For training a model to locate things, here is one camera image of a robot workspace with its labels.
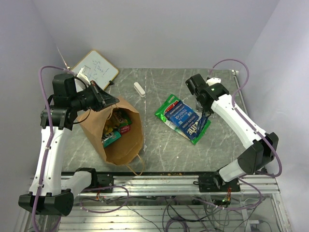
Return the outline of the brown paper bag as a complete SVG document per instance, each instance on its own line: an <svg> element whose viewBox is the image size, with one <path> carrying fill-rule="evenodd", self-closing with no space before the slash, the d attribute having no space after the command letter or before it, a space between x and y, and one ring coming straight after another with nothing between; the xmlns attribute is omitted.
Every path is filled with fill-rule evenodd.
<svg viewBox="0 0 309 232"><path fill-rule="evenodd" d="M145 169L145 162L139 155L143 148L144 135L139 112L123 97L118 97L119 102L102 111L90 111L77 117L84 134L101 158L109 164L116 166L125 165L134 175L140 176ZM124 111L132 121L130 130L107 147L101 141L103 128L107 120L112 118L112 113Z"/></svg>

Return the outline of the small red snack packet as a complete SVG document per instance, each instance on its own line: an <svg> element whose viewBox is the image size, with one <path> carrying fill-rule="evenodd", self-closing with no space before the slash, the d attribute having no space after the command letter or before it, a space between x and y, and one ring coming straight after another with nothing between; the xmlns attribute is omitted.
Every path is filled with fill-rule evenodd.
<svg viewBox="0 0 309 232"><path fill-rule="evenodd" d="M131 129L131 126L130 126L130 125L125 125L125 126L119 128L119 133L120 133L121 135L123 135L123 134L129 132L130 129Z"/></svg>

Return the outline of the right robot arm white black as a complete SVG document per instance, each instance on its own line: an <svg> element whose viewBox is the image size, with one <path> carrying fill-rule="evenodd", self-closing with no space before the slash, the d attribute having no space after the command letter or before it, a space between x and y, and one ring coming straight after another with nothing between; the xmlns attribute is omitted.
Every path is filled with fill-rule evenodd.
<svg viewBox="0 0 309 232"><path fill-rule="evenodd" d="M202 108L202 113L209 116L218 114L238 136L244 152L228 165L220 168L213 179L213 187L224 191L230 181L253 174L272 162L275 158L279 138L275 133L267 133L257 126L237 104L221 81L214 78L204 80L200 74L191 76L186 85Z"/></svg>

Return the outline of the green snack packet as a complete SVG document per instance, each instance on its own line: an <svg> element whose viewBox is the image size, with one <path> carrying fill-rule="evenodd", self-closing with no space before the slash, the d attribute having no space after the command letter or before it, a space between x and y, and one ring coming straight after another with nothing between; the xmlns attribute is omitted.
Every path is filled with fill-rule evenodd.
<svg viewBox="0 0 309 232"><path fill-rule="evenodd" d="M124 110L116 110L113 111L111 116L106 120L103 133L110 133L112 131L118 131L119 128L125 125L131 126L132 121L126 111Z"/></svg>

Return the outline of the teal Fox's mint candy bag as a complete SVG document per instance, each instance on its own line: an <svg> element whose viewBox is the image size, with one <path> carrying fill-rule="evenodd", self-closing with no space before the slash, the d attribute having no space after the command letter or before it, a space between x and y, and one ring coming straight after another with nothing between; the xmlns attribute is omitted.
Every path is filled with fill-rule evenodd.
<svg viewBox="0 0 309 232"><path fill-rule="evenodd" d="M110 133L103 134L102 140L101 140L103 147L109 146L110 144L118 140L119 138L121 138L121 134L116 130L115 131L113 130Z"/></svg>

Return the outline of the blue salt vinegar chips bag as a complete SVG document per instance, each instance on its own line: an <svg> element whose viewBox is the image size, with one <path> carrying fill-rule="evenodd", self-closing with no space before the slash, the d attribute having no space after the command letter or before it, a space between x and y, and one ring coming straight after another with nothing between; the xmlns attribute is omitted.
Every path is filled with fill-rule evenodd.
<svg viewBox="0 0 309 232"><path fill-rule="evenodd" d="M182 101L167 111L165 117L184 133L192 135L197 132L199 115Z"/></svg>

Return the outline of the green cassava chips bag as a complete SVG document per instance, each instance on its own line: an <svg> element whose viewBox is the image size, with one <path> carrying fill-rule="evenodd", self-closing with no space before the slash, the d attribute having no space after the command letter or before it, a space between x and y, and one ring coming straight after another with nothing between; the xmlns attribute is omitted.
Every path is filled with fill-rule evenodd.
<svg viewBox="0 0 309 232"><path fill-rule="evenodd" d="M175 95L171 94L167 100L159 107L159 109L155 112L155 116L158 117L162 122L164 122L168 127L170 127L172 130L174 130L175 132L177 132L178 134L180 134L181 136L183 136L184 138L188 139L188 137L186 136L186 134L184 132L182 132L179 128L176 127L176 125L174 125L171 121L169 121L166 117L165 117L165 113L167 111L169 111L171 108L173 108L180 100L178 97L176 97ZM198 140L194 140L190 142L192 144L196 144L203 136L201 136Z"/></svg>

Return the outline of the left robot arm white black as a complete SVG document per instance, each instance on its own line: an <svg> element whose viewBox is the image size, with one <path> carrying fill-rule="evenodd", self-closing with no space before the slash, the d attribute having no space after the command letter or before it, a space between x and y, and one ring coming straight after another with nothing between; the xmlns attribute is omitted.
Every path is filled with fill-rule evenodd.
<svg viewBox="0 0 309 232"><path fill-rule="evenodd" d="M95 81L82 81L84 89L77 91L77 80L81 78L68 73L54 76L54 93L41 113L42 142L37 170L29 192L18 200L20 207L37 215L67 216L78 194L84 189L93 192L98 188L94 168L79 168L71 178L61 180L64 150L79 111L99 112L119 99Z"/></svg>

